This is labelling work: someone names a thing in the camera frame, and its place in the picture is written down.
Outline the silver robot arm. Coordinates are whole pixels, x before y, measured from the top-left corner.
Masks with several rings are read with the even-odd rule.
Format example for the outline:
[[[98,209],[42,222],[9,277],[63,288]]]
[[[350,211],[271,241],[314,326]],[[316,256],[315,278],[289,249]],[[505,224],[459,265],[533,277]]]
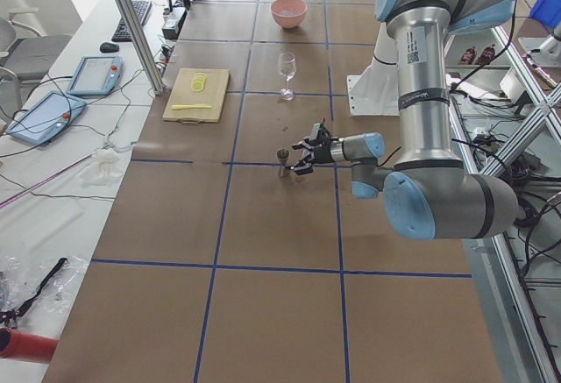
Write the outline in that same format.
[[[342,160],[352,166],[352,193],[382,196],[388,221],[405,238],[479,239],[502,233],[515,220],[514,190],[499,178],[469,174],[451,148],[450,95],[444,41],[505,23],[516,0],[376,0],[376,18],[396,44],[401,157],[390,168],[377,132],[336,138],[315,124],[298,144],[296,174]]]

